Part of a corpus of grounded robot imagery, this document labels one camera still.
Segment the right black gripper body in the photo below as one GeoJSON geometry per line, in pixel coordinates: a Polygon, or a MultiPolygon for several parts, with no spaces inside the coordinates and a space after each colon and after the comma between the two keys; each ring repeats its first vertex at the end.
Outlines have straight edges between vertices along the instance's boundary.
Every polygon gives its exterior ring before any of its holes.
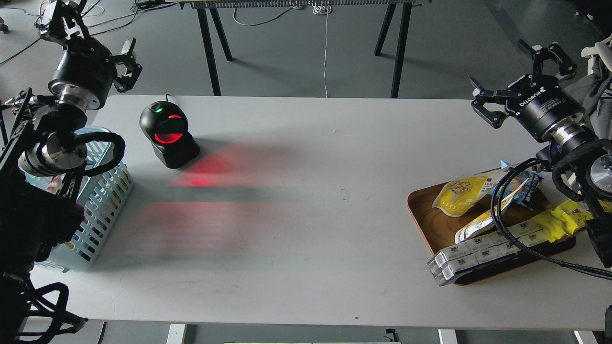
{"type": "Polygon", "coordinates": [[[551,127],[565,118],[582,115],[584,108],[569,96],[555,76],[543,75],[532,85],[529,75],[524,75],[508,86],[518,98],[507,100],[507,113],[518,120],[538,143],[552,140],[551,127]]]}

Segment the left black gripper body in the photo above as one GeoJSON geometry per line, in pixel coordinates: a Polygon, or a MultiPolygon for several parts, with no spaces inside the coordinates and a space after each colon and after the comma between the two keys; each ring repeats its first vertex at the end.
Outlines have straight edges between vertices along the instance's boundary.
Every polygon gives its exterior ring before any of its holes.
{"type": "Polygon", "coordinates": [[[48,89],[60,94],[60,85],[75,85],[88,90],[93,98],[89,109],[98,110],[109,96],[117,71],[109,48],[97,39],[73,38],[67,41],[57,69],[52,74],[48,89]]]}

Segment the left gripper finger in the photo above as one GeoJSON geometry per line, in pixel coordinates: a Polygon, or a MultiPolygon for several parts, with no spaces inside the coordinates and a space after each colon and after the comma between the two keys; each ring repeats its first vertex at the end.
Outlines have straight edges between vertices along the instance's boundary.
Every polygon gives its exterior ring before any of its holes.
{"type": "Polygon", "coordinates": [[[42,19],[36,25],[39,38],[54,42],[62,48],[74,39],[88,39],[89,29],[83,22],[85,0],[55,0],[45,8],[42,19]]]}
{"type": "Polygon", "coordinates": [[[136,38],[128,39],[124,42],[121,53],[113,56],[115,65],[125,66],[125,72],[113,80],[114,87],[118,92],[131,91],[142,72],[142,66],[136,61],[135,45],[136,38]]]}

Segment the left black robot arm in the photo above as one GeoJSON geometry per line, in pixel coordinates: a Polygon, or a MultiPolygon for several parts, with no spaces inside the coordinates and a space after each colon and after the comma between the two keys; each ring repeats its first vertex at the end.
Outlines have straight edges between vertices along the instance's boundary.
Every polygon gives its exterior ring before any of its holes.
{"type": "Polygon", "coordinates": [[[142,66],[133,56],[135,39],[119,55],[89,33],[86,2],[50,2],[38,24],[44,41],[62,46],[63,56],[48,83],[48,95],[31,88],[2,103],[15,110],[11,131],[1,126],[1,342],[48,344],[76,333],[86,318],[67,310],[69,289],[55,282],[36,288],[35,263],[68,242],[85,219],[77,202],[83,178],[117,166],[125,152],[120,135],[79,134],[86,112],[101,109],[115,87],[131,90],[142,66]]]}

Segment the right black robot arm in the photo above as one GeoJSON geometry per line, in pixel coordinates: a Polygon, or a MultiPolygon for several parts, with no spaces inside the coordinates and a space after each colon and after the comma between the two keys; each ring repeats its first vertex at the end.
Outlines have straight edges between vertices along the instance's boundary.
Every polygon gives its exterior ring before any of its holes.
{"type": "Polygon", "coordinates": [[[533,59],[533,69],[504,90],[487,91],[475,78],[473,110],[490,126],[499,128],[512,116],[539,143],[557,147],[557,152],[538,154],[526,164],[540,164],[551,171],[555,187],[573,201],[584,201],[593,215],[587,232],[595,253],[611,267],[611,214],[601,201],[611,200],[611,141],[599,139],[593,130],[579,124],[583,107],[559,86],[575,76],[574,61],[558,43],[529,46],[519,41],[533,59]]]}

